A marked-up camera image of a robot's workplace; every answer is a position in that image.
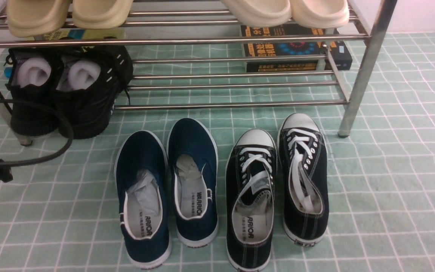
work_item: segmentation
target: metal shoe rack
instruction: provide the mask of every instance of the metal shoe rack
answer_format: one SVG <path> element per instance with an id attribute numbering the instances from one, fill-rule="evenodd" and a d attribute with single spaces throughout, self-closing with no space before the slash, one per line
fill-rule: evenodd
<path id="1" fill-rule="evenodd" d="M 279 73 L 243 73 L 243 74 L 182 74 L 182 75 L 159 75 L 139 76 L 135 80 L 142 79 L 211 79 L 211 78 L 236 78 L 236 77 L 263 77 L 263 76 L 331 76 L 333 80 L 326 81 L 304 81 L 298 83 L 253 83 L 253 84 L 221 84 L 221 85 L 190 85 L 190 86 L 129 86 L 130 91 L 152 91 L 152 90 L 209 90 L 228 88 L 274 88 L 274 87 L 312 87 L 312 86 L 335 86 L 340 99 L 335 100 L 300 100 L 282 102 L 255 102 L 255 103 L 219 103 L 219 104 L 181 104 L 181 105 L 117 105 L 116 110 L 176 110 L 176 109 L 197 109 L 197 108 L 237 108 L 237 107 L 296 107 L 296 106 L 318 106 L 318 105 L 344 105 L 345 114 L 340 125 L 338 136 L 347 137 L 352 129 L 352 124 L 357 115 L 361 100 L 376 63 L 382 42 L 385 38 L 397 0 L 381 0 L 373 28 L 368 31 L 364 27 L 364 19 L 354 3 L 350 3 L 350 22 L 356 27 L 358 34 L 333 34 L 333 29 L 327 29 L 322 36 L 279 36 L 279 37 L 223 37 L 223 38 L 195 38 L 195 39 L 151 39 L 151 40 L 59 40 L 44 41 L 36 37 L 36 41 L 7 41 L 0 42 L 0 48 L 33 48 L 42 46 L 64 46 L 64 45 L 198 45 L 198 44 L 219 44 L 219 43 L 283 43 L 283 42 L 323 42 L 325 45 L 332 41 L 354 41 L 363 40 L 366 51 L 360 64 L 357 79 L 352 91 L 347 91 L 346 85 L 338 72 L 338 69 L 326 50 L 322 47 L 318 55 L 287 56 L 287 57 L 235 57 L 235 58 L 210 58 L 210 59 L 156 59 L 156 60 L 133 60 L 134 64 L 157 64 L 157 63 L 203 63 L 203 62 L 262 62 L 263 60 L 318 60 L 316 71 L 300 72 L 279 72 Z M 155 12 L 131 12 L 129 17 L 159 17 L 158 21 L 128 21 L 122 27 L 145 27 L 145 26 L 216 26 L 216 25 L 239 25 L 236 19 L 202 20 L 202 16 L 231 15 L 228 10 L 195 10 L 195 11 L 155 11 Z M 183 20 L 166 20 L 166 17 L 181 17 Z M 8 29 L 5 9 L 0 12 L 0 30 Z M 67 21 L 64 28 L 75 28 L 73 22 Z M 325 60 L 331 64 L 331 70 L 325 70 Z M 7 124 L 11 119 L 11 107 L 0 104 L 0 114 Z M 31 145 L 31 139 L 17 135 L 22 145 Z"/>

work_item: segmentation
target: blue slip-on shoe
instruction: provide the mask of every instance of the blue slip-on shoe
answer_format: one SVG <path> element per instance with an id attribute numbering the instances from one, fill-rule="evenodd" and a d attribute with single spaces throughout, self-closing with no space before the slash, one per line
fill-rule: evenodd
<path id="1" fill-rule="evenodd" d="M 188 247 L 207 246 L 218 233 L 218 149 L 201 122 L 184 118 L 167 141 L 177 236 Z"/>
<path id="2" fill-rule="evenodd" d="M 132 134 L 114 167 L 120 227 L 128 258 L 141 269 L 162 265 L 171 254 L 164 181 L 167 156 L 150 131 Z"/>

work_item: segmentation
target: floor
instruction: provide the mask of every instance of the floor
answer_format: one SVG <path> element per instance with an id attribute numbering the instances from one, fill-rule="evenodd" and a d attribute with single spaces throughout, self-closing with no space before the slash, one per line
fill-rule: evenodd
<path id="1" fill-rule="evenodd" d="M 344 73 L 350 85 L 358 72 L 361 43 L 349 43 L 354 65 Z M 239 45 L 129 47 L 135 57 L 239 57 Z M 0 56 L 0 88 L 5 54 Z M 242 64 L 141 65 L 138 74 L 238 73 Z M 193 84 L 245 83 L 283 79 L 201 79 Z M 189 83 L 163 80 L 160 84 Z M 331 87 L 252 90 L 156 91 L 132 93 L 133 104 L 245 102 L 338 98 Z M 119 99 L 121 104 L 126 98 Z M 0 271 L 134 271 L 118 221 L 113 163 L 123 140 L 141 129 L 165 143 L 182 117 L 203 122 L 219 146 L 218 206 L 221 227 L 211 246 L 183 247 L 176 239 L 162 271 L 232 271 L 226 256 L 224 171 L 234 142 L 246 130 L 273 136 L 285 117 L 307 113 L 326 136 L 330 220 L 313 248 L 295 246 L 276 207 L 271 262 L 265 271 L 435 272 L 435 33 L 388 35 L 359 117 L 349 138 L 337 137 L 343 107 L 255 108 L 116 112 L 100 136 L 75 141 L 62 157 L 13 169 L 14 181 L 0 184 Z M 0 158 L 47 155 L 65 142 L 60 135 L 35 139 L 22 148 L 0 118 Z M 276 188 L 277 199 L 283 194 Z"/>

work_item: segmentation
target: black canvas sneaker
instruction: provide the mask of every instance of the black canvas sneaker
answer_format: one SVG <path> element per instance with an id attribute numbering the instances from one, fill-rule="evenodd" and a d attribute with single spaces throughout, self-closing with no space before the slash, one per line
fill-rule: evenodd
<path id="1" fill-rule="evenodd" d="M 287 117 L 278 134 L 278 155 L 285 180 L 283 227 L 295 244 L 314 246 L 328 224 L 327 150 L 309 116 Z"/>
<path id="2" fill-rule="evenodd" d="M 10 48 L 6 59 L 12 73 L 6 88 L 14 100 L 56 108 L 51 90 L 62 72 L 62 61 L 51 48 Z M 41 136 L 58 127 L 55 115 L 26 105 L 12 106 L 11 129 L 24 136 Z"/>
<path id="3" fill-rule="evenodd" d="M 226 247 L 229 262 L 237 270 L 260 271 L 270 260 L 275 174 L 273 138 L 261 129 L 247 131 L 226 166 Z"/>
<path id="4" fill-rule="evenodd" d="M 128 96 L 131 57 L 125 46 L 98 45 L 63 52 L 61 59 L 64 69 L 53 91 L 57 109 L 71 123 L 75 139 L 95 137 L 107 128 L 119 93 Z M 67 136 L 62 126 L 59 132 Z"/>

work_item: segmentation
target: slipper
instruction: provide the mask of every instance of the slipper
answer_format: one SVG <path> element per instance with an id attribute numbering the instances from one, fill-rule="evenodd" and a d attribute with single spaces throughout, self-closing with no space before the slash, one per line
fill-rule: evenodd
<path id="1" fill-rule="evenodd" d="M 293 19 L 307 28 L 338 28 L 349 22 L 347 0 L 290 0 Z"/>
<path id="2" fill-rule="evenodd" d="M 73 22 L 83 29 L 112 29 L 123 24 L 133 0 L 74 0 Z"/>
<path id="3" fill-rule="evenodd" d="M 8 28 L 13 36 L 26 38 L 52 33 L 66 21 L 71 0 L 8 0 Z"/>
<path id="4" fill-rule="evenodd" d="M 289 0 L 221 0 L 243 24 L 256 28 L 278 26 L 292 17 Z"/>

